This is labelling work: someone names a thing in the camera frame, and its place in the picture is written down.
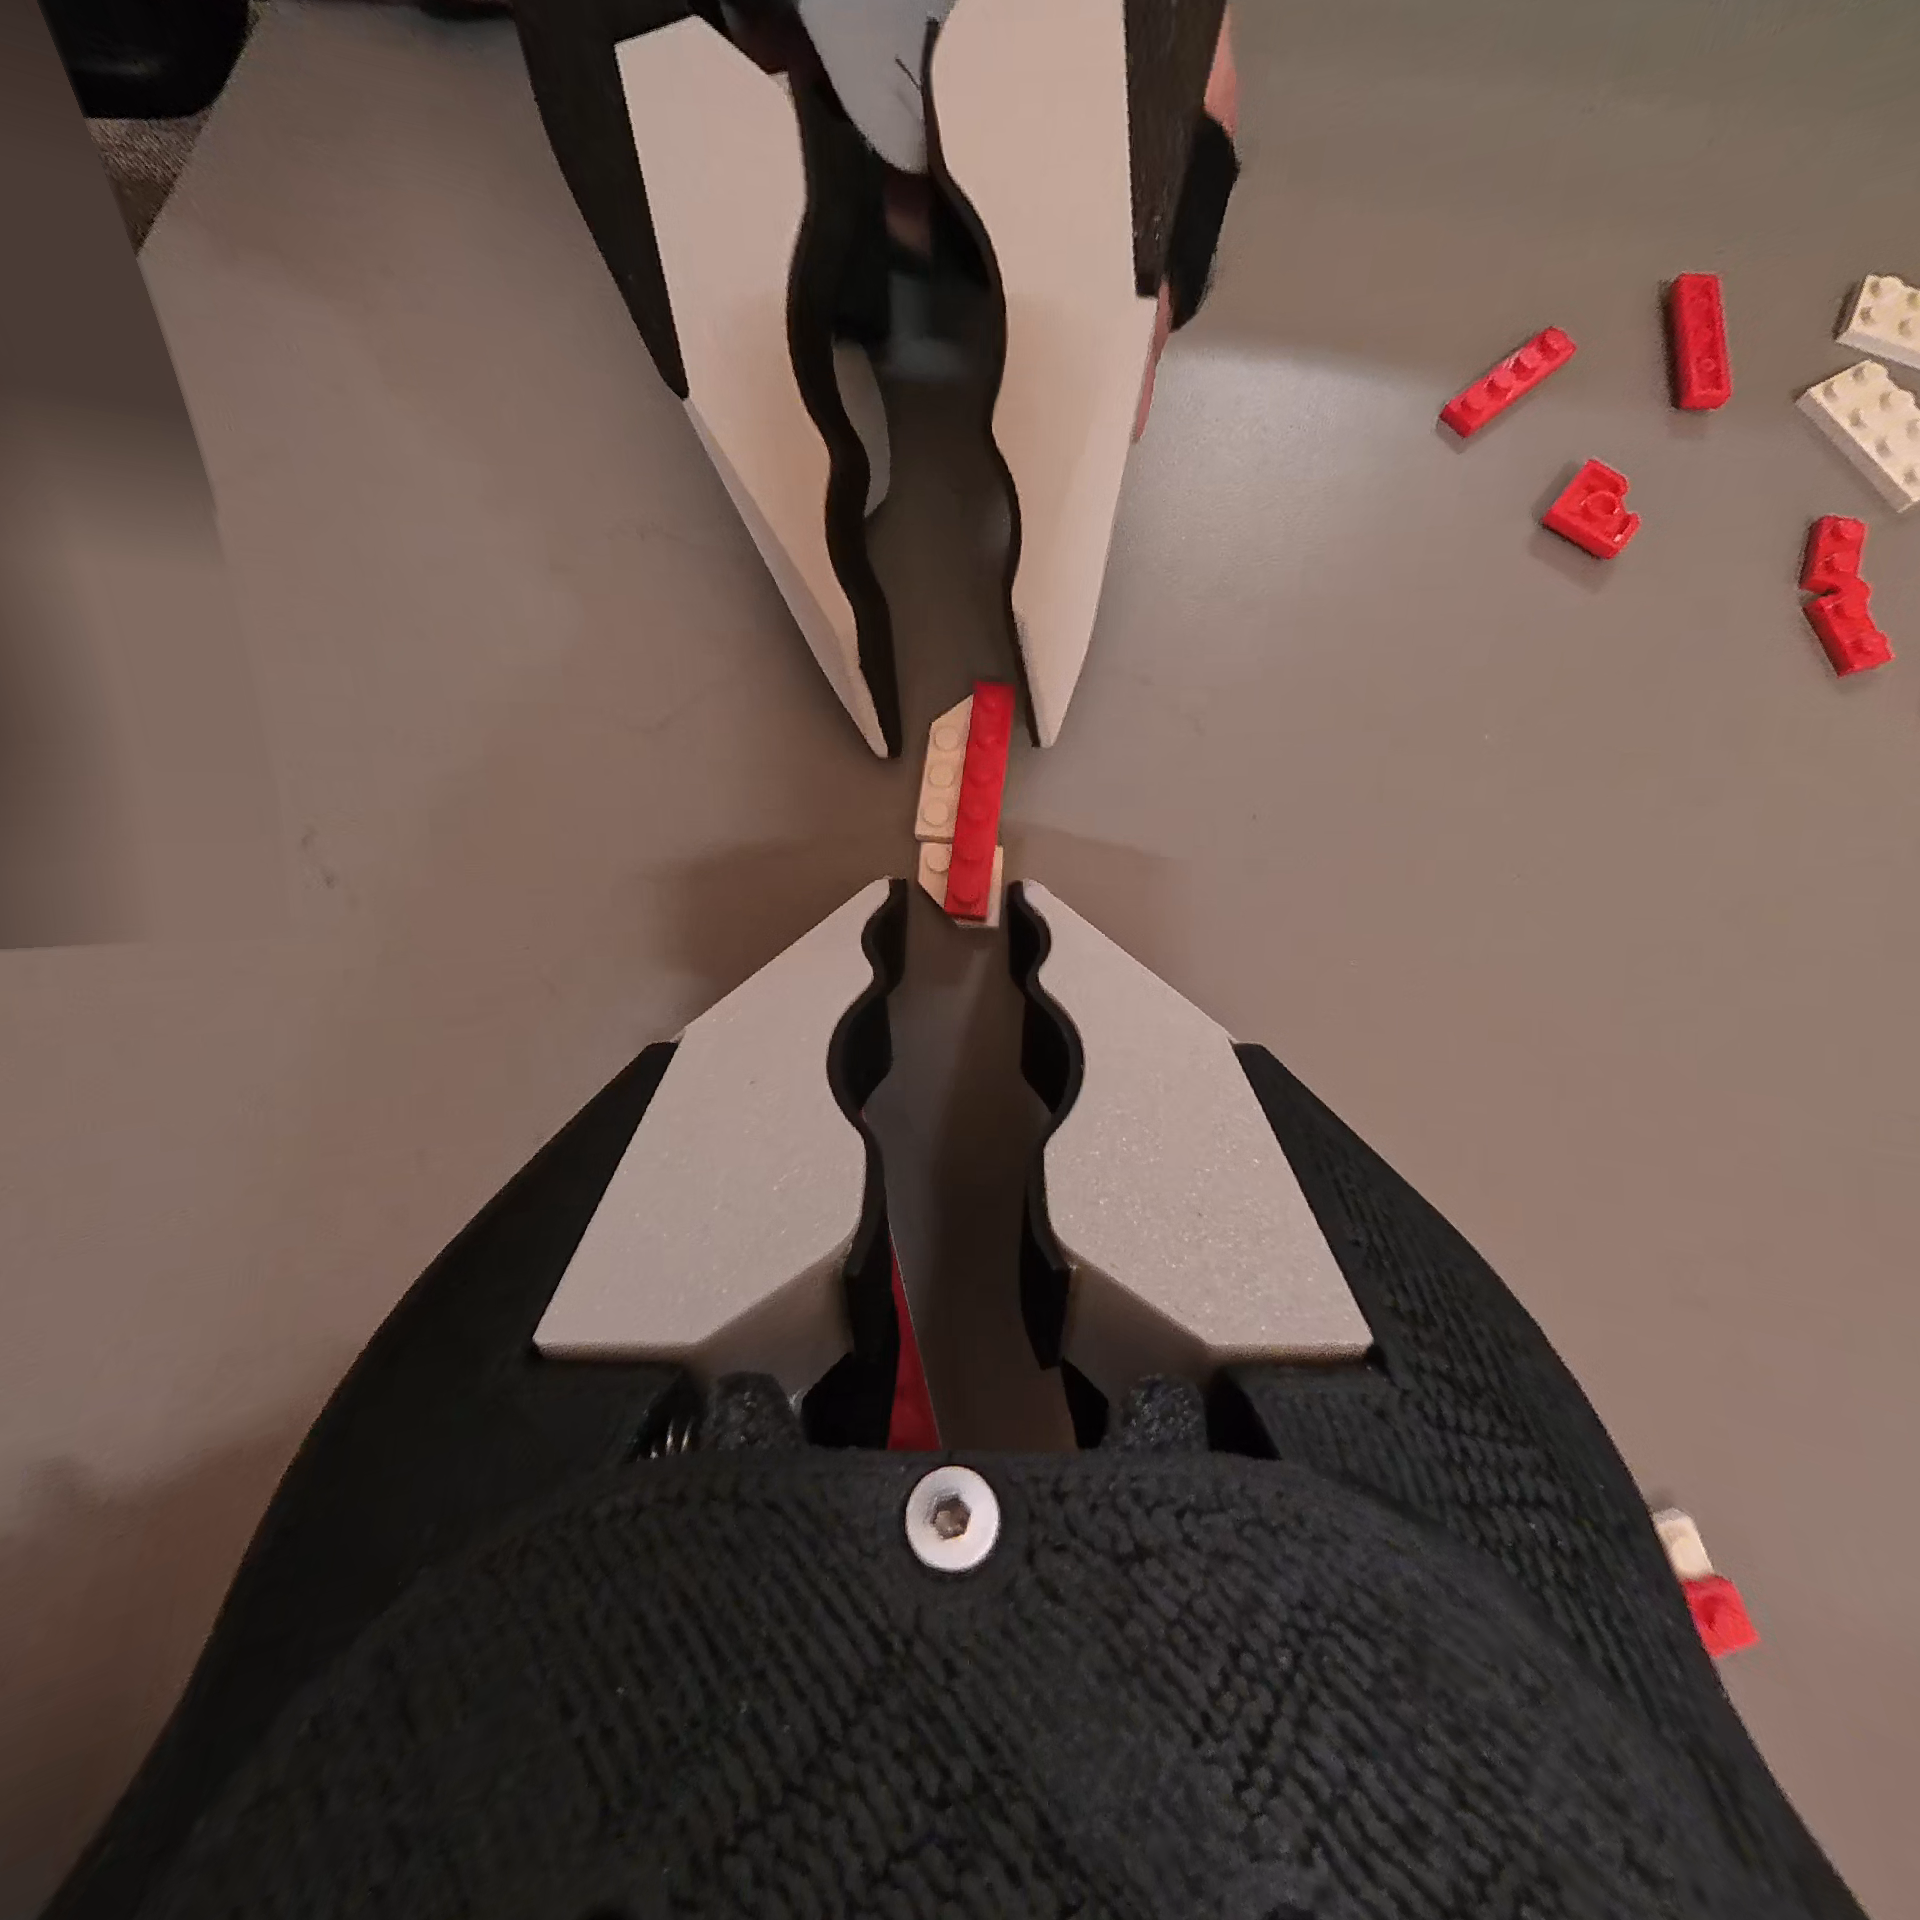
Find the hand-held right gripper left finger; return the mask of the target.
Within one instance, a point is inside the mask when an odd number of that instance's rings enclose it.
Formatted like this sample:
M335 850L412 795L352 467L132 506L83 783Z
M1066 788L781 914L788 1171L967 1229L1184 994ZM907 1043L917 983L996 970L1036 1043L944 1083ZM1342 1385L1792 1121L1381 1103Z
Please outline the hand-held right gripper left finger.
M870 1103L890 1072L907 878L874 878L682 1023L537 1324L563 1362L758 1374L840 1362L897 1401L897 1255Z

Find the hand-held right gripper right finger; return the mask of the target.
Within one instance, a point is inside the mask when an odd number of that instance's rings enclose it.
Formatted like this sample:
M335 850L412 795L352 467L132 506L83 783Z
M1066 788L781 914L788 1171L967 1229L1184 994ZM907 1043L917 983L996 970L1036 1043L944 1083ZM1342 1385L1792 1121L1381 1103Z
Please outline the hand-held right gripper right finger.
M1018 1318L1076 1438L1108 1438L1137 1380L1363 1362L1374 1330L1229 1033L1036 878L1007 888L1007 970L1040 1103Z

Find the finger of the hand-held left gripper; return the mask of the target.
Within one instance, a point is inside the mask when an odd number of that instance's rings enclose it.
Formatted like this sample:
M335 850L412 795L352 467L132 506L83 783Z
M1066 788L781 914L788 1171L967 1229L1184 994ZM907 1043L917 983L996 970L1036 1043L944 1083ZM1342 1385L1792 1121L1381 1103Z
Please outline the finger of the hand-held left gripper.
M1136 149L1116 0L967 0L932 40L939 173L1005 301L990 443L1030 730L1059 743L1088 657L1153 301L1136 281Z
M870 443L829 343L848 247L808 181L808 130L829 122L701 18L622 40L612 60L682 414L849 726L897 762L902 683L870 560Z

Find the small red white brick assembly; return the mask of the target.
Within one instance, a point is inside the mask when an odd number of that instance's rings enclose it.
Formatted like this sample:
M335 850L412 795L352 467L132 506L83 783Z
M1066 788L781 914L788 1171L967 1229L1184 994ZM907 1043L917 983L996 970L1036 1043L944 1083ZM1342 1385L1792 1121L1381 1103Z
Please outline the small red white brick assembly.
M949 906L987 914L1005 767L1015 743L1015 683L977 683L960 704L932 714L917 794L917 847L949 843Z

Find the red white toy brick frame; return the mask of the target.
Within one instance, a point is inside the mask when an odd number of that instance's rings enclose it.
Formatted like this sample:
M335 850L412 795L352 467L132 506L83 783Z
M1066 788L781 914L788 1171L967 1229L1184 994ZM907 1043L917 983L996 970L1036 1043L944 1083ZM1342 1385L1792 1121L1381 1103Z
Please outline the red white toy brick frame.
M890 1291L897 1291L897 1330L902 1330L890 1449L897 1456L939 1456L944 1438L939 1438L939 1417L932 1417L932 1396L928 1396L928 1374L923 1374L917 1324L913 1324L913 1303L907 1303L907 1284L902 1284L902 1255L897 1249L890 1249ZM1726 1573L1713 1573L1694 1513L1661 1508L1661 1513L1651 1513L1651 1527L1652 1527L1652 1535L1663 1546L1663 1562L1668 1562L1668 1573L1681 1586L1681 1602L1694 1610L1694 1625L1699 1625L1701 1647L1713 1658L1753 1647L1758 1625L1749 1617L1749 1602L1739 1602L1739 1591Z

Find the person's left hand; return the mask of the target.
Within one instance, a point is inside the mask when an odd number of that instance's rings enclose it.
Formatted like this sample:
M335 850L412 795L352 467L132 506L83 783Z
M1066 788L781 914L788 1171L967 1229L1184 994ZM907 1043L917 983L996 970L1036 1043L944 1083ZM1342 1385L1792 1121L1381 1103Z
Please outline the person's left hand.
M1171 204L1171 249L1153 301L1153 337L1137 376L1136 443L1143 437L1148 425L1168 343L1200 314L1209 293L1229 188L1235 188L1235 49L1229 49L1229 12L1218 12L1204 110L1192 122L1187 173Z

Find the red narrow toy brick plate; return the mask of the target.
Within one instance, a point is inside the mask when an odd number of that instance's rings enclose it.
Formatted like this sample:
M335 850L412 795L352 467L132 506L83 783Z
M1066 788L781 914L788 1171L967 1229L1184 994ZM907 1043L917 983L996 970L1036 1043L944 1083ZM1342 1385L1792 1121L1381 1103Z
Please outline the red narrow toy brick plate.
M1574 355L1581 355L1581 343L1562 325L1533 333L1526 347L1515 347L1504 364L1489 364L1458 397L1450 397L1436 425L1458 437L1482 432L1510 409L1533 397L1556 368L1570 368Z
M1663 359L1668 409L1721 414L1735 392L1726 288L1713 270L1681 270L1663 281Z

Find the red notched toy brick wedge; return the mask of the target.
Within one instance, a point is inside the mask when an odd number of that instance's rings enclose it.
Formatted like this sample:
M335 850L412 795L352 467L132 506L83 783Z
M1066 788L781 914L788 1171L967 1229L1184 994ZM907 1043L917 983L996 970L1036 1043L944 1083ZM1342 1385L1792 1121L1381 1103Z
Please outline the red notched toy brick wedge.
M1627 480L1608 462L1585 462L1547 506L1538 524L1589 560L1622 560L1646 514L1627 506Z

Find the white rectangular toy brick plate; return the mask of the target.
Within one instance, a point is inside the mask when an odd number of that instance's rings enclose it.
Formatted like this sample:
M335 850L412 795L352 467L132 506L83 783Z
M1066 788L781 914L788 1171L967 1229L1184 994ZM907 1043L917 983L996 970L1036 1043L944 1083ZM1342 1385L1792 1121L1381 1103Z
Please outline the white rectangular toy brick plate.
M1865 270L1839 318L1839 347L1920 368L1920 288L1905 275Z
M1807 386L1795 414L1905 514L1920 506L1920 399L1888 364L1856 359L1850 368Z

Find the red curved toy brick piece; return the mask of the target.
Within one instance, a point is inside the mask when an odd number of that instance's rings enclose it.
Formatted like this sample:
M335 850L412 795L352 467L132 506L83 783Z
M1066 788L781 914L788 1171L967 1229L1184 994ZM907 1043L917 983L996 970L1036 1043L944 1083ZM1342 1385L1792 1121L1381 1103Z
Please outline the red curved toy brick piece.
M1800 615L1839 678L1895 662L1895 642L1873 615L1865 522L1818 514L1800 555Z

